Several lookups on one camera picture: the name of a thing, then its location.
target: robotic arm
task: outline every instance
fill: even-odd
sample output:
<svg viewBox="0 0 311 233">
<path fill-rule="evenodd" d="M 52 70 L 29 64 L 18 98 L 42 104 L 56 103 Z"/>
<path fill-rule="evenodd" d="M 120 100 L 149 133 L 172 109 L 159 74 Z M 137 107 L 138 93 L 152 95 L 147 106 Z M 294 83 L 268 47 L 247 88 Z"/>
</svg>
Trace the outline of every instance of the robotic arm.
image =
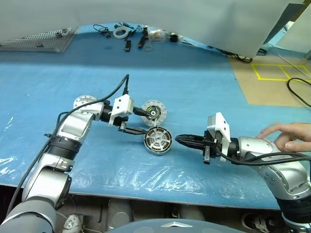
<svg viewBox="0 0 311 233">
<path fill-rule="evenodd" d="M 55 231 L 56 210 L 64 204 L 71 184 L 67 172 L 73 168 L 74 158 L 92 121 L 101 120 L 108 125 L 119 126 L 119 131 L 124 133 L 147 133 L 144 129 L 126 126 L 130 114 L 150 116 L 134 107 L 134 101 L 128 95 L 127 82 L 123 95 L 115 99 L 113 106 L 107 100 L 97 101 L 93 96 L 80 96 L 74 101 L 73 108 L 74 111 L 58 124 L 56 133 L 48 135 L 47 149 L 24 187 L 22 203 L 7 215 L 0 227 L 1 233 L 12 232 L 12 229 L 15 233 Z"/>
<path fill-rule="evenodd" d="M 175 139 L 184 146 L 202 150 L 206 164 L 210 157 L 221 156 L 222 161 L 253 166 L 275 196 L 292 231 L 310 233 L 311 186 L 307 172 L 299 162 L 285 163 L 293 159 L 294 153 L 279 153 L 275 144 L 265 139 L 230 138 L 229 130 L 223 115 L 216 113 L 208 118 L 204 136 L 182 134 Z"/>
</svg>

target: perforated metal plate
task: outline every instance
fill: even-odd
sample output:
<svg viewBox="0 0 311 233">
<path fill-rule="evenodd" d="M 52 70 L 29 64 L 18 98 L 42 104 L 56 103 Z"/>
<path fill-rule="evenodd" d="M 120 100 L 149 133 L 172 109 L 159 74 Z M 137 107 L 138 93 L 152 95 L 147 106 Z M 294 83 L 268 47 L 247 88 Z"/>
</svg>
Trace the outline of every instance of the perforated metal plate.
<svg viewBox="0 0 311 233">
<path fill-rule="evenodd" d="M 0 51 L 63 52 L 78 28 L 65 28 L 0 42 Z"/>
</svg>

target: cardboard floor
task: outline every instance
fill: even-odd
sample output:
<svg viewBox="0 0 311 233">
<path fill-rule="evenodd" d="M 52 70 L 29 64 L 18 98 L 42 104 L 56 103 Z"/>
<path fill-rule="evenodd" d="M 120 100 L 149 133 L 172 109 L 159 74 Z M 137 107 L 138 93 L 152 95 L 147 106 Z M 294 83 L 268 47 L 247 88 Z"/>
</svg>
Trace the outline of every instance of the cardboard floor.
<svg viewBox="0 0 311 233">
<path fill-rule="evenodd" d="M 304 59 L 285 58 L 305 73 L 311 75 L 311 65 Z M 250 64 L 244 64 L 235 58 L 229 58 L 241 90 L 249 104 L 306 107 L 289 92 L 288 79 L 297 77 L 311 79 L 276 56 L 257 56 Z M 311 102 L 310 86 L 293 80 L 290 87 L 307 102 Z"/>
</svg>

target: blue tablecloth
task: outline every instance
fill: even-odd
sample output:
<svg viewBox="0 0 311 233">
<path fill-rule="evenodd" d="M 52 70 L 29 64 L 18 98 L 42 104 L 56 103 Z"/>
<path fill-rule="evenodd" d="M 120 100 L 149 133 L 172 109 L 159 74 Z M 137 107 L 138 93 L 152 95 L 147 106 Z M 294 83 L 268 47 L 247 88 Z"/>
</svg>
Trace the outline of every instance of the blue tablecloth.
<svg viewBox="0 0 311 233">
<path fill-rule="evenodd" d="M 138 50 L 140 34 L 124 52 L 124 40 L 107 39 L 84 27 L 64 53 L 0 53 L 0 183 L 17 185 L 55 127 L 59 112 L 80 95 L 110 93 L 130 74 L 135 106 L 163 102 L 163 127 L 173 136 L 203 135 L 207 117 L 222 112 L 231 136 L 255 136 L 280 121 L 309 121 L 306 108 L 249 105 L 228 59 L 177 43 L 154 43 Z M 146 127 L 138 116 L 129 126 Z M 71 192 L 109 197 L 195 203 L 212 206 L 276 209 L 265 182 L 250 167 L 212 159 L 173 143 L 161 157 L 147 152 L 143 136 L 118 132 L 94 122 L 70 175 Z"/>
</svg>

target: tape roll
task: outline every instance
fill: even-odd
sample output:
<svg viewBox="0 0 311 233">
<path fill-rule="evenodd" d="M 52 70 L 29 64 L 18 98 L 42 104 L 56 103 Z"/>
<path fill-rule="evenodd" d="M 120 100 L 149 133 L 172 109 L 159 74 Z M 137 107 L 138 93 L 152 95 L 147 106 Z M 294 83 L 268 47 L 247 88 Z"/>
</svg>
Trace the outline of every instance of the tape roll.
<svg viewBox="0 0 311 233">
<path fill-rule="evenodd" d="M 120 32 L 120 31 L 125 31 L 124 34 L 122 35 L 117 35 L 117 32 Z M 117 39 L 124 39 L 126 38 L 128 35 L 128 29 L 126 27 L 117 27 L 114 31 L 113 31 L 113 36 Z"/>
</svg>

